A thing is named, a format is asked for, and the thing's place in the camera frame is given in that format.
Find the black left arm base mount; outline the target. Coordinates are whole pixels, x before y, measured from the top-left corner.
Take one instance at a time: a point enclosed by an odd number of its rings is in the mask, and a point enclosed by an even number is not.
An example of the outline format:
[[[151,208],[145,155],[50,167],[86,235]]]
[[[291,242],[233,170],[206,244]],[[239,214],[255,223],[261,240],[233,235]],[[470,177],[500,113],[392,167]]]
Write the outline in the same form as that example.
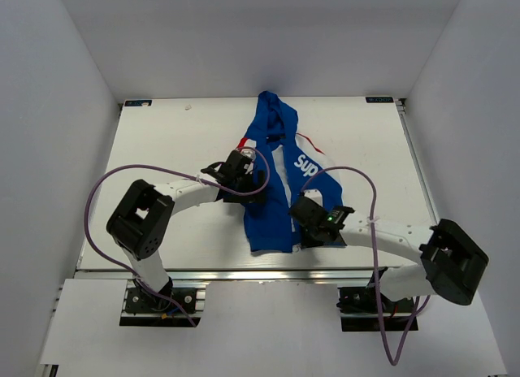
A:
[[[123,294],[119,325],[121,327],[196,327],[204,310],[206,284],[193,281],[175,282],[170,298],[184,309],[193,324],[177,304],[152,296],[132,281],[128,281]]]

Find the blue white red jacket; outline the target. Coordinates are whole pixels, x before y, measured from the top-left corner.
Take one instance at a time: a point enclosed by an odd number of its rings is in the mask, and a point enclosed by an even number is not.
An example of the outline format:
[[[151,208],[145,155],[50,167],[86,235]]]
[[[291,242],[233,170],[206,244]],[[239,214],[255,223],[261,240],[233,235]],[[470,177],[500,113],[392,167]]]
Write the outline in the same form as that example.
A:
[[[290,206],[302,188],[317,189],[326,210],[341,206],[339,173],[319,174],[332,167],[333,161],[308,136],[298,132],[297,111],[269,91],[258,95],[255,116],[240,145],[258,150],[255,178],[260,172],[270,172],[268,185],[263,189],[266,201],[244,205],[250,250],[290,254],[301,243],[300,226],[290,217]]]

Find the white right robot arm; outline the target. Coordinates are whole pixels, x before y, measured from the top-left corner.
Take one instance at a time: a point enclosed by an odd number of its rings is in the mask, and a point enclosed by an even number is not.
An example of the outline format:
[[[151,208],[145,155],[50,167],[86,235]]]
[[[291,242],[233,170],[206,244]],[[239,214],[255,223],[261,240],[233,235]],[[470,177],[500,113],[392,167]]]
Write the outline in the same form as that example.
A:
[[[449,219],[431,227],[404,225],[370,219],[347,206],[327,211],[304,195],[289,214],[314,243],[377,249],[412,262],[388,268],[368,288],[368,304],[378,311],[403,298],[430,295],[468,306],[489,263],[486,253]]]

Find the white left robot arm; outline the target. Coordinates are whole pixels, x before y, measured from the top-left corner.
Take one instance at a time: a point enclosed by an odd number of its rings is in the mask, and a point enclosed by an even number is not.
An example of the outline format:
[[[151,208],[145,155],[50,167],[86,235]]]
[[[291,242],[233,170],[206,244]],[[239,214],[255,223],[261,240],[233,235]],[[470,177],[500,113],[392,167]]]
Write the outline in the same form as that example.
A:
[[[218,201],[263,203],[271,177],[266,158],[251,147],[234,149],[224,162],[201,169],[206,178],[180,173],[167,184],[134,181],[109,218],[106,230],[124,251],[144,302],[162,311],[171,304],[172,282],[158,249],[173,215]]]

